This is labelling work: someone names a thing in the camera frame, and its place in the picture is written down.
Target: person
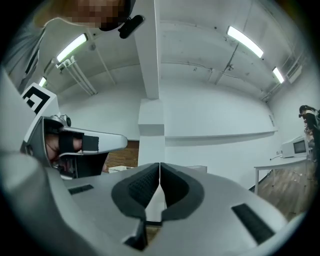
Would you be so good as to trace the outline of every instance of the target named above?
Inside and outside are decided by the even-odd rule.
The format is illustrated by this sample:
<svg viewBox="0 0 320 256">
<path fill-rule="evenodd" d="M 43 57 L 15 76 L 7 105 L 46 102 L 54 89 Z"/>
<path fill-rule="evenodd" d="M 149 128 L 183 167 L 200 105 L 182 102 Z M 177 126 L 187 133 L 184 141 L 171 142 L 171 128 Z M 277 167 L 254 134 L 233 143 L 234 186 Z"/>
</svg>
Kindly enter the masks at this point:
<svg viewBox="0 0 320 256">
<path fill-rule="evenodd" d="M 315 176 L 320 181 L 320 130 L 319 130 L 319 113 L 318 111 L 311 106 L 308 105 L 302 105 L 299 108 L 300 116 L 303 117 L 303 119 L 306 121 L 308 131 L 312 133 L 313 140 L 314 140 L 314 149 L 316 160 L 317 160 L 317 167 L 315 171 Z"/>
<path fill-rule="evenodd" d="M 129 16 L 133 0 L 47 0 L 30 15 L 11 41 L 2 65 L 20 94 L 36 70 L 46 25 L 54 19 L 95 28 L 116 28 Z"/>
</svg>

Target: white ceiling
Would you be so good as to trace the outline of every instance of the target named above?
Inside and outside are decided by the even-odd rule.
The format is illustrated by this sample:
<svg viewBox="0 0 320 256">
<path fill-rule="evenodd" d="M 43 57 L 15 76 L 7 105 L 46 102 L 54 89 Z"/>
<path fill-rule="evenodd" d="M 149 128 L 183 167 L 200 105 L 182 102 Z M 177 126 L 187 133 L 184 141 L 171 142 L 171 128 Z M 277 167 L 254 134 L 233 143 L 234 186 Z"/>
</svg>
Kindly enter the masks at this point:
<svg viewBox="0 0 320 256">
<path fill-rule="evenodd" d="M 163 79 L 191 79 L 213 87 L 228 86 L 263 99 L 278 82 L 272 69 L 277 66 L 281 70 L 289 57 L 294 60 L 302 52 L 298 32 L 280 10 L 269 6 L 269 2 L 265 4 L 263 1 L 263 5 L 251 0 L 157 2 L 160 19 L 157 35 L 160 39 Z M 134 13 L 138 14 L 139 8 L 140 5 L 136 5 Z M 235 51 L 238 42 L 227 35 L 228 26 L 235 27 L 253 40 L 264 51 L 262 58 L 242 44 Z M 133 35 L 121 39 L 117 30 L 102 32 L 90 29 L 90 32 L 95 34 L 94 43 L 116 83 L 120 83 L 124 74 L 128 81 L 142 79 L 141 71 L 137 71 L 140 61 Z M 82 33 L 88 34 L 88 29 L 60 19 L 49 23 L 33 77 L 36 82 L 51 58 Z M 92 43 L 89 40 L 74 53 L 87 77 L 105 70 L 97 51 L 90 50 Z M 229 62 L 232 70 L 226 69 Z M 122 67 L 126 70 L 117 77 L 116 72 Z M 51 72 L 48 82 L 47 88 L 56 94 L 75 84 L 65 70 L 60 73 L 57 69 Z"/>
</svg>

